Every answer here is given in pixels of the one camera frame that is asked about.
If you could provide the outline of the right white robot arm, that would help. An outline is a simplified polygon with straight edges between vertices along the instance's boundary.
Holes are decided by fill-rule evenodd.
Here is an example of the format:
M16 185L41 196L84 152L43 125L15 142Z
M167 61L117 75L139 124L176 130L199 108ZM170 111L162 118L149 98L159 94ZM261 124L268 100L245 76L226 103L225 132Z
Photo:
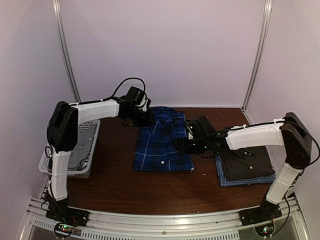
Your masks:
M268 220L276 212L275 205L282 201L301 173L313 164L312 145L316 141L293 112L269 122L222 130L215 130L203 115L185 124L185 127L187 135L173 140L177 151L183 154L201 155L205 152L218 153L266 146L285 148L285 161L266 192L263 205L256 210L256 216L261 221Z

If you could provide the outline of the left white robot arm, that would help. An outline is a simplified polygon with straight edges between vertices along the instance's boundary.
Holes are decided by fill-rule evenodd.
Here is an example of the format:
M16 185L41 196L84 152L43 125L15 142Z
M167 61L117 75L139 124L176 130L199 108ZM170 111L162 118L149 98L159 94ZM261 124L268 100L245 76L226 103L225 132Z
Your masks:
M82 103L58 102L46 130L47 143L52 150L48 165L50 196L57 202L68 197L68 163L78 143L80 124L119 117L132 120L136 127L151 126L154 119L149 109L150 104L151 100L146 92L134 86L121 97L112 95Z

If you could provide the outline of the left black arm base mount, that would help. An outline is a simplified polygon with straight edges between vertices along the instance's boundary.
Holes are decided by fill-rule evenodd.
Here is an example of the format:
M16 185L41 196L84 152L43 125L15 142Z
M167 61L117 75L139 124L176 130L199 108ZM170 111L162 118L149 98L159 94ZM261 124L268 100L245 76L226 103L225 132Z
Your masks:
M43 199L48 203L46 218L74 227L87 226L89 212L69 207L68 198L57 201L47 191Z

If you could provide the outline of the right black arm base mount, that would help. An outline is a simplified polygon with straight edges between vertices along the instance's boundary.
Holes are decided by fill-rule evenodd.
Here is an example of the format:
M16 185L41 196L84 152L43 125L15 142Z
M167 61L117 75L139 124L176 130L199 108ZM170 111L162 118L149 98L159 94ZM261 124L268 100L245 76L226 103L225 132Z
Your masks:
M256 225L262 222L272 221L282 216L279 204L267 201L265 198L260 205L253 208L246 208L239 212L242 226Z

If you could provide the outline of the blue plaid long sleeve shirt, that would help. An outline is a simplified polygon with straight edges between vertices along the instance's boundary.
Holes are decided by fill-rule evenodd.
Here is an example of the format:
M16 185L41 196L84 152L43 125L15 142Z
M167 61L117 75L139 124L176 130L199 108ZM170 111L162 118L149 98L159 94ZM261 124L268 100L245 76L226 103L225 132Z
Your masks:
M177 151L174 142L187 136L184 112L166 106L152 107L151 111L155 124L139 128L132 169L145 172L194 170L191 156Z

